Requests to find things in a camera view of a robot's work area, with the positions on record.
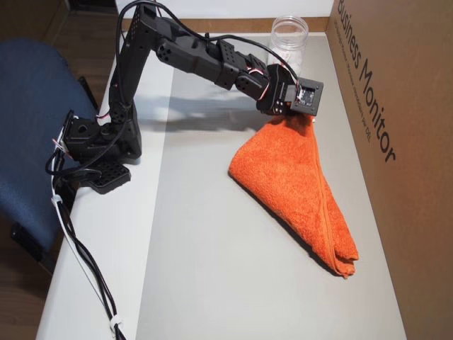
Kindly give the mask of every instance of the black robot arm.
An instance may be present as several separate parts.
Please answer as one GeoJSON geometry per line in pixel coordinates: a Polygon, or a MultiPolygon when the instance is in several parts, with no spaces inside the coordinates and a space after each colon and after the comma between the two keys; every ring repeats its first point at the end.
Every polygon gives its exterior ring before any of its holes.
{"type": "MultiPolygon", "coordinates": [[[[133,99],[151,51],[155,51],[161,62],[224,89],[235,85],[256,101],[262,113],[316,115],[322,83],[308,79],[294,81],[290,72],[278,64],[266,67],[252,54],[235,51],[223,39],[212,41],[209,36],[205,39],[195,36],[170,18],[157,16],[153,5],[136,7],[110,82],[111,123],[100,126],[93,120],[69,117],[69,126],[64,131],[63,143],[70,155],[88,164],[82,169],[86,176],[82,183],[106,193],[130,180],[130,173],[122,163],[142,154],[133,99]]],[[[72,176],[79,180],[81,174],[65,176],[69,181],[72,176]]]]}

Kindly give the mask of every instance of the blue chair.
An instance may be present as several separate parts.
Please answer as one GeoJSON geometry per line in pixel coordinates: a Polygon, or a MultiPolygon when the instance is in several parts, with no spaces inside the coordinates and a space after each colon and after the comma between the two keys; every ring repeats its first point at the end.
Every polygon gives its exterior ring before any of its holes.
{"type": "Polygon", "coordinates": [[[54,48],[29,39],[0,42],[0,213],[14,222],[11,236],[43,264],[59,231],[45,162],[69,110],[96,115],[87,89],[54,48]]]}

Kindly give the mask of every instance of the black cable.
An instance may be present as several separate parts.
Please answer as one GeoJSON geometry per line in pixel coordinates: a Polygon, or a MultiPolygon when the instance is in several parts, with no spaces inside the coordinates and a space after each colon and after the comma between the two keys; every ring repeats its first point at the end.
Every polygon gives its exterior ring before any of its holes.
{"type": "Polygon", "coordinates": [[[224,39],[232,39],[232,40],[238,40],[238,41],[242,41],[244,43],[248,43],[248,44],[251,44],[251,45],[254,45],[256,47],[259,47],[259,48],[262,48],[263,50],[265,50],[266,52],[270,53],[271,55],[273,55],[274,57],[276,57],[281,63],[283,63],[286,68],[288,68],[288,71],[291,72],[291,75],[295,78],[295,79],[298,79],[298,76],[297,76],[297,73],[292,69],[292,67],[286,62],[286,60],[284,60],[283,58],[281,58],[281,56],[279,56],[276,52],[272,51],[268,46],[266,45],[263,45],[259,42],[256,42],[255,40],[250,40],[250,39],[247,39],[247,38],[243,38],[243,37],[239,37],[237,35],[233,35],[233,34],[224,34],[224,35],[219,35],[218,37],[213,37],[213,38],[208,38],[207,40],[208,41],[215,41],[215,40],[224,40],[224,39]]]}
{"type": "MultiPolygon", "coordinates": [[[[107,286],[107,283],[101,273],[101,270],[98,267],[95,259],[91,255],[90,251],[85,247],[85,245],[76,237],[76,232],[74,230],[74,226],[72,224],[71,218],[69,216],[69,211],[67,207],[63,204],[63,202],[58,202],[57,209],[59,210],[62,219],[64,219],[64,228],[67,231],[67,234],[71,237],[79,256],[84,260],[86,265],[90,268],[91,272],[96,278],[99,292],[101,294],[101,298],[103,300],[104,308],[107,313],[109,319],[112,319],[114,315],[117,314],[116,304],[113,299],[113,296],[107,286]]],[[[125,340],[124,334],[120,331],[118,325],[115,325],[115,337],[116,339],[123,339],[125,340]]]]}

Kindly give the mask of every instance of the folded towel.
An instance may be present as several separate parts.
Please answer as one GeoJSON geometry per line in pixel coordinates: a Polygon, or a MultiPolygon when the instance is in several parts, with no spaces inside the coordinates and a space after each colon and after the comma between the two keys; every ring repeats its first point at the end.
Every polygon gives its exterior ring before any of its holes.
{"type": "Polygon", "coordinates": [[[311,118],[272,119],[238,150],[229,173],[335,273],[355,272],[359,254],[322,173],[311,118]]]}

